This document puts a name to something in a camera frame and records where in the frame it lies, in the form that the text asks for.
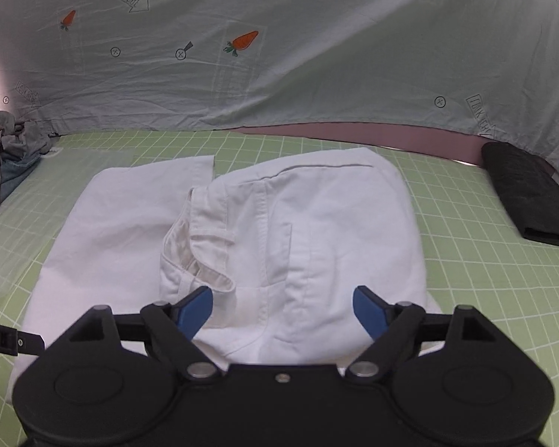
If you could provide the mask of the white trousers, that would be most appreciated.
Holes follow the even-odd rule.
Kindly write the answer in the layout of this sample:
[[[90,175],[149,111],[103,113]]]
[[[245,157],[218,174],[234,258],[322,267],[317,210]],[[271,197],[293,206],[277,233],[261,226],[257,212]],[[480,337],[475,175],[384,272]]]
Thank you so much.
[[[209,156],[95,175],[68,215],[23,327],[53,342],[95,305],[134,314],[208,286],[197,345],[218,365],[345,367],[369,346],[352,296],[437,310],[408,188],[367,148],[215,175]]]

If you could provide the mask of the green grid bed sheet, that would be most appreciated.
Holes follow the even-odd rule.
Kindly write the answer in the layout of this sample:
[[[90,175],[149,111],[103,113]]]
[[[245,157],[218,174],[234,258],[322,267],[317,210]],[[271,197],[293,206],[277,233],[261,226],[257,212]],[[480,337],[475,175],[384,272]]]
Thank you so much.
[[[236,131],[62,138],[0,207],[0,323],[20,325],[61,225],[97,172],[211,155],[221,175],[326,147],[323,140]],[[520,236],[482,169],[386,146],[379,153],[408,184],[429,292],[443,311],[476,306],[545,370],[555,386],[555,408],[543,436],[559,446],[559,247]]]

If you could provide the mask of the blue denim jeans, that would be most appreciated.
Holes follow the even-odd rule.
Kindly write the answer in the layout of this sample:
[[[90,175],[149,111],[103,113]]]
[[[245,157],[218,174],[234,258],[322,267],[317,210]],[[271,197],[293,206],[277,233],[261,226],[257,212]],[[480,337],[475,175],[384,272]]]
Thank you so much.
[[[4,201],[37,168],[41,159],[39,153],[16,158],[14,155],[1,154],[0,200]]]

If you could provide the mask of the folded black garment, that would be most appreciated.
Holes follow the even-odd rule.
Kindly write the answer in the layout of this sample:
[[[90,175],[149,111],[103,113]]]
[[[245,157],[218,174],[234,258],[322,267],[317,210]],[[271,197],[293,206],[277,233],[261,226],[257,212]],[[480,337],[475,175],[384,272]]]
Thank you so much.
[[[483,166],[519,234],[559,246],[559,185],[536,156],[505,142],[481,148]]]

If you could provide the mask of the grey zip hoodie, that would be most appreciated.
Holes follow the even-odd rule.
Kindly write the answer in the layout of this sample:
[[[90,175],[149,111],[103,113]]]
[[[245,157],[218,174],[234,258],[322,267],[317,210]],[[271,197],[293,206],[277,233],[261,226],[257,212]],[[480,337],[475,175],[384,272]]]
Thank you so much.
[[[25,155],[39,153],[41,158],[51,150],[53,138],[38,123],[32,120],[17,120],[13,114],[0,111],[0,186],[1,154],[22,158]]]

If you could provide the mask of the grey carrot print sheet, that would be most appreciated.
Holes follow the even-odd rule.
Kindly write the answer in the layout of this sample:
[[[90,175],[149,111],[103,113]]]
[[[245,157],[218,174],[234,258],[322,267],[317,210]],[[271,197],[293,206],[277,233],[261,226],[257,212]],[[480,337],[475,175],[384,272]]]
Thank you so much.
[[[0,104],[59,134],[420,125],[559,172],[559,0],[0,0]]]

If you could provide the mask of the pink bed frame edge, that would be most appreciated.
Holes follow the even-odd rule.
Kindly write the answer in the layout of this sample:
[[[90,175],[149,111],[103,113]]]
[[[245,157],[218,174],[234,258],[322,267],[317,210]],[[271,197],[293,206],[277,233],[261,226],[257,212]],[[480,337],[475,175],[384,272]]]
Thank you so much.
[[[304,137],[330,141],[369,144],[410,151],[451,161],[481,165],[481,148],[488,138],[444,129],[371,122],[296,123],[273,126],[238,127],[243,134]]]

